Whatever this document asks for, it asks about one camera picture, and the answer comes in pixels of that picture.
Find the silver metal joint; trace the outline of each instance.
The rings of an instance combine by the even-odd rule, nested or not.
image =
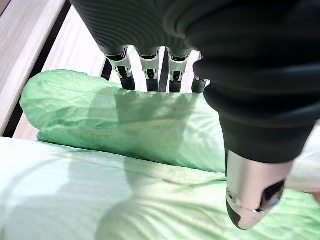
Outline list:
[[[226,202],[238,228],[252,228],[279,203],[293,162],[263,163],[228,152]]]
[[[170,80],[181,82],[187,67],[188,57],[190,53],[188,53],[187,55],[179,56],[172,54],[170,48],[167,48],[167,51],[169,54]]]
[[[123,52],[120,52],[119,54],[112,54],[112,55],[105,54],[105,56],[109,60],[112,66],[112,69],[116,71],[120,79],[123,78],[123,76],[119,71],[120,67],[124,67],[126,76],[128,78],[131,77],[132,71],[131,71],[130,58],[127,52],[127,48],[125,48]]]
[[[159,51],[156,55],[150,57],[140,56],[140,62],[142,65],[142,69],[147,80],[150,79],[150,74],[148,70],[152,70],[152,75],[154,79],[158,79],[158,71],[159,71]]]

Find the wooden slat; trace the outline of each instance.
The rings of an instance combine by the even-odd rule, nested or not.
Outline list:
[[[0,136],[65,0],[12,0],[0,17]]]
[[[166,50],[165,47],[161,47],[159,51],[159,71],[158,71],[159,78],[161,75],[165,50]],[[128,54],[129,54],[131,70],[132,70],[132,74],[135,82],[135,90],[141,91],[141,92],[147,92],[146,77],[142,69],[140,57],[133,46],[128,47]],[[112,70],[109,81],[114,83],[120,83],[120,78],[118,77],[116,71]]]
[[[11,0],[0,0],[0,16],[6,9],[6,7],[9,5]]]
[[[76,10],[71,7],[42,71],[66,69],[98,77],[105,62],[104,54]],[[13,138],[37,140],[37,133],[38,130],[31,126],[23,114]]]

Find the robotic hand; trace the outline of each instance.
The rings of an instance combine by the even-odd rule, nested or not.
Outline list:
[[[158,90],[160,46],[170,48],[172,92],[180,91],[189,49],[202,53],[193,68],[196,80],[211,80],[204,96],[219,112],[227,210],[240,229],[257,224],[281,199],[293,161],[320,118],[319,1],[71,3],[125,89],[134,90],[126,45],[137,48],[149,91]]]

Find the green bedsheet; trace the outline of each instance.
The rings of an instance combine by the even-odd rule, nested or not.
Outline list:
[[[233,226],[219,118],[202,95],[127,91],[103,78],[56,70],[31,79],[20,103],[40,129],[38,139],[58,145],[0,138],[1,146],[10,146],[0,151],[9,156],[8,165],[27,158],[27,169],[54,159],[57,166],[47,167],[48,175],[33,171],[40,175],[35,193],[41,195],[49,181],[59,194],[40,197],[38,204],[25,197],[18,204],[24,215],[15,209],[9,212],[16,218],[5,216],[20,217],[20,223],[29,215],[50,216],[39,227],[65,231],[52,239],[320,239],[319,206],[310,194],[290,189],[253,229]],[[24,239],[45,239],[41,229],[34,232],[38,237]]]

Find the green pillow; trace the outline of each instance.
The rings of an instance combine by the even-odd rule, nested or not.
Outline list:
[[[202,94],[123,90],[54,70],[32,78],[20,104],[42,142],[225,172],[219,116]]]

